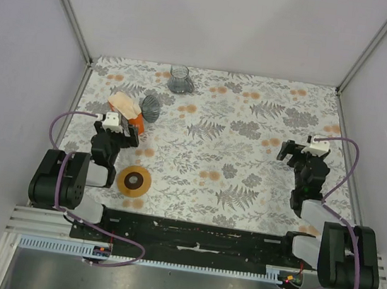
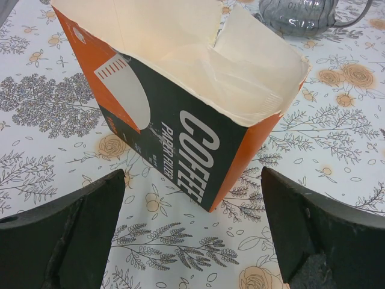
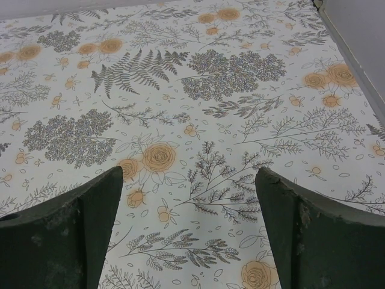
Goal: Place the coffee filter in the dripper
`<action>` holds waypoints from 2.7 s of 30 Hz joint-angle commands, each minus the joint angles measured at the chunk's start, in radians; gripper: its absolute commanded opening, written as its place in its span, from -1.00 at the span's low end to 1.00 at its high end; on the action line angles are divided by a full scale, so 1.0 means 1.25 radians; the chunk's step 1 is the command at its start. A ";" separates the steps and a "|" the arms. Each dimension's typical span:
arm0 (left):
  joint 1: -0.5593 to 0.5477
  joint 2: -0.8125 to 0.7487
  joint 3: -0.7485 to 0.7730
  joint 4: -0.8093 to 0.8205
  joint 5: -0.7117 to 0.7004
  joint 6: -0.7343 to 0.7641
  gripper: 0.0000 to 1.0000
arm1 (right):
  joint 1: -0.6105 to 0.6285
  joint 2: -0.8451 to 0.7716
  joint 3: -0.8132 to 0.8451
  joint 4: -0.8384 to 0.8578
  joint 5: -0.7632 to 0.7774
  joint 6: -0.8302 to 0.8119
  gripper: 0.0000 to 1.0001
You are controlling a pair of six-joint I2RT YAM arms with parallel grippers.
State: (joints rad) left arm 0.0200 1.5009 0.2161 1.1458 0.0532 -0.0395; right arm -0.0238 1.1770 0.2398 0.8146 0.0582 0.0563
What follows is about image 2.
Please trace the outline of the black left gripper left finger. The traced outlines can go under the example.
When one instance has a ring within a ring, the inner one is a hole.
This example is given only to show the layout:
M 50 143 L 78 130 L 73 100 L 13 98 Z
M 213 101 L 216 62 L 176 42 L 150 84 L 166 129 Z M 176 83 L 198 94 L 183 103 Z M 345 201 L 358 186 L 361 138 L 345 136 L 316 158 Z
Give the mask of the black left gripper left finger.
M 100 288 L 124 194 L 119 169 L 1 219 L 1 288 Z

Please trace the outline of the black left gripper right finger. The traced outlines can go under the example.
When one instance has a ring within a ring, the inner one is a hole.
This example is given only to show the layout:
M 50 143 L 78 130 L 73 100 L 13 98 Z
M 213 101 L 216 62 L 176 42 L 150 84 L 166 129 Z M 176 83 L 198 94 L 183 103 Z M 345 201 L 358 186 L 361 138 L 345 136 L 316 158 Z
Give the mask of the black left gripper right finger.
M 384 288 L 384 217 L 267 167 L 262 194 L 284 283 L 291 288 Z

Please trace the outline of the grey glass dripper cone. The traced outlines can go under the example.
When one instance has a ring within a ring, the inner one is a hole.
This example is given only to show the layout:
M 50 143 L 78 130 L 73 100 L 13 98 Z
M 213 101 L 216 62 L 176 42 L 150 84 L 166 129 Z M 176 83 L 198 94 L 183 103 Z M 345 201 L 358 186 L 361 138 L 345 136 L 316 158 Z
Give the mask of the grey glass dripper cone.
M 284 36 L 313 37 L 330 28 L 347 28 L 359 22 L 373 1 L 365 3 L 363 11 L 351 21 L 336 20 L 335 0 L 267 0 L 259 1 L 259 11 L 253 16 L 274 32 Z

